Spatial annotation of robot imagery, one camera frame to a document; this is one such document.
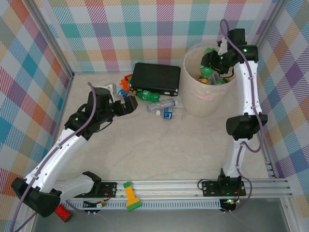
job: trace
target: bottle label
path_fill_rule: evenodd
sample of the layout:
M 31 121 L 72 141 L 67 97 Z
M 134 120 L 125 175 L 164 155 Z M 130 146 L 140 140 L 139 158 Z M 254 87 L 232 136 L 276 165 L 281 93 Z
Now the bottle label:
M 172 119 L 173 116 L 173 108 L 164 108 L 164 119 Z
M 148 93 L 149 93 L 149 91 L 147 91 L 147 90 L 144 90 L 144 91 L 143 91 L 143 96 L 142 96 L 142 99 L 143 99 L 143 100 L 145 100 L 145 101 L 147 100 L 147 95 L 148 95 Z

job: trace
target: yellow toy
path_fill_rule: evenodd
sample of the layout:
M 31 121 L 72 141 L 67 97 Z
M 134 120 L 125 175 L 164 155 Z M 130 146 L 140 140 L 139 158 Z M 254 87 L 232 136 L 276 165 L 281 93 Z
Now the yellow toy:
M 136 209 L 141 206 L 141 202 L 138 198 L 134 196 L 133 189 L 130 182 L 124 183 L 124 187 L 126 190 L 127 203 L 126 208 L 128 211 Z

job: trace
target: red object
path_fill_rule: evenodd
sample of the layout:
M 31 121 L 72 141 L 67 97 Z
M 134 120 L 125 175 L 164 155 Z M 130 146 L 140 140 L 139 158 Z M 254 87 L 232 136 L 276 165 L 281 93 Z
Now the red object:
M 126 82 L 125 79 L 122 79 L 120 84 L 122 85 L 122 87 L 124 88 L 125 91 L 130 92 L 130 88 L 127 85 L 127 82 Z
M 68 222 L 72 214 L 67 210 L 63 205 L 58 205 L 57 209 L 55 210 L 55 213 L 63 220 L 64 222 Z
M 131 77 L 131 76 L 133 76 L 133 74 L 129 74 L 129 75 L 125 76 L 125 80 L 129 81 L 129 77 Z

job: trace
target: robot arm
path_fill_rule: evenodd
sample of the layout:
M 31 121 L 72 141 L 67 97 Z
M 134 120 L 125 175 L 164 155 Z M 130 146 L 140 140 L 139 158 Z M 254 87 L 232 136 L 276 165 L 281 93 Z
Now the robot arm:
M 259 114 L 262 125 L 267 123 L 267 115 L 262 114 L 262 109 L 258 99 L 257 46 L 247 45 L 247 42 L 245 41 L 244 29 L 230 30 L 227 33 L 227 36 L 237 46 L 237 48 L 243 52 L 246 59 L 248 60 L 252 72 L 252 78 L 250 78 L 249 70 L 244 62 L 244 59 L 239 54 L 239 52 L 236 51 L 235 48 L 233 48 L 233 46 L 226 41 L 226 39 L 223 39 L 222 43 L 218 43 L 220 46 L 220 55 L 218 52 L 212 51 L 211 53 L 205 54 L 202 59 L 201 65 L 212 68 L 219 74 L 226 74 L 228 73 L 229 68 L 233 67 L 238 83 L 239 116 L 229 118 L 226 121 L 226 131 L 229 135 L 233 136 L 233 150 L 225 162 L 220 176 L 218 177 L 218 182 L 219 180 L 223 179 L 224 185 L 229 185 L 228 180 L 232 180 L 233 178 L 238 178 L 241 180 L 241 178 L 239 178 L 239 173 L 236 166 L 239 148 L 244 142 L 249 143 L 253 135 L 260 130 L 257 117 L 253 110 L 253 105 L 255 105 L 255 109 Z M 252 98 L 252 89 L 254 90 L 254 103 Z M 239 170 L 241 170 L 245 151 L 246 147 L 244 146 L 239 156 Z
M 137 108 L 138 104 L 134 96 L 125 97 L 125 103 L 122 104 L 121 101 L 114 102 L 107 88 L 97 87 L 94 91 L 97 104 L 95 113 L 87 126 L 72 136 L 90 118 L 94 106 L 92 92 L 88 95 L 88 102 L 69 117 L 57 142 L 38 166 L 25 179 L 16 178 L 12 183 L 12 188 L 19 198 L 23 196 L 26 188 L 31 186 L 23 202 L 42 217 L 52 214 L 65 200 L 88 193 L 92 188 L 100 185 L 101 179 L 91 172 L 85 172 L 73 180 L 57 182 L 56 179 L 76 151 L 100 130 L 101 124 L 111 123 L 114 116 L 130 114 Z

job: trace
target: green bottle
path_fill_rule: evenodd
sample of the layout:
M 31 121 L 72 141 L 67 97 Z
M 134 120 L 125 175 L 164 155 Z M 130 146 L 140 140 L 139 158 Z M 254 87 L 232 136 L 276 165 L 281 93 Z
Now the green bottle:
M 140 92 L 133 91 L 133 94 L 135 96 L 138 96 L 140 99 L 142 99 L 144 101 L 149 101 L 149 102 L 158 102 L 159 98 L 160 98 L 160 94 L 152 93 L 152 92 L 147 91 L 147 90 L 143 90 L 143 91 L 140 91 Z
M 223 84 L 225 84 L 225 83 L 227 83 L 228 81 L 225 79 L 225 78 L 223 78 L 222 80 L 220 80 L 220 81 L 216 81 L 215 83 L 214 83 L 214 85 L 215 86 L 218 86 L 218 85 L 223 85 Z

